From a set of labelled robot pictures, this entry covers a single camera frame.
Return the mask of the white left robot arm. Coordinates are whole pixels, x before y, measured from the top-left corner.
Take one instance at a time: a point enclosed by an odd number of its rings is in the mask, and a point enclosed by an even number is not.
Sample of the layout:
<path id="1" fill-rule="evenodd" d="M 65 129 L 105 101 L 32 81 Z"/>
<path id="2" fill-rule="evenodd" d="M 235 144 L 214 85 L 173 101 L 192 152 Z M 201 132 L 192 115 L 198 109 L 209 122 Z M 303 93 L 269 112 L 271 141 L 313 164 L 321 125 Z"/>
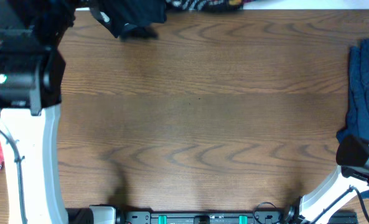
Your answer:
<path id="1" fill-rule="evenodd" d="M 57 130 L 76 1 L 0 0 L 0 139 L 10 223 L 80 223 L 62 200 Z"/>

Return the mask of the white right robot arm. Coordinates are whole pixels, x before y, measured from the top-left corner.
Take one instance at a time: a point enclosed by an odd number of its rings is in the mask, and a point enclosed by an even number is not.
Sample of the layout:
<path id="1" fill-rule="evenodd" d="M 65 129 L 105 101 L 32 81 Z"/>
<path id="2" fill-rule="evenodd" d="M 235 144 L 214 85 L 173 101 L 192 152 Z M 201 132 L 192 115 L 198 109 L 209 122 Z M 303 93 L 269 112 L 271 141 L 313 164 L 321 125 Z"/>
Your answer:
<path id="1" fill-rule="evenodd" d="M 369 141 L 349 135 L 336 153 L 337 166 L 311 193 L 289 206 L 281 223 L 328 223 L 354 197 L 369 190 Z"/>

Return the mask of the black patterned shirt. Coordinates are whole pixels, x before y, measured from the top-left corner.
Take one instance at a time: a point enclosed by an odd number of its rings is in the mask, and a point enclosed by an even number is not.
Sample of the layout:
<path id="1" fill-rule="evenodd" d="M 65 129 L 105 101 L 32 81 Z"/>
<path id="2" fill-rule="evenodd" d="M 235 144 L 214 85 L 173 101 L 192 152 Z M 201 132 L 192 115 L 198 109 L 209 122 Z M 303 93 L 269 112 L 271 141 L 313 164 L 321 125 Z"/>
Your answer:
<path id="1" fill-rule="evenodd" d="M 244 0 L 95 0 L 90 1 L 92 16 L 115 38 L 156 39 L 153 23 L 163 24 L 166 12 L 233 12 Z"/>

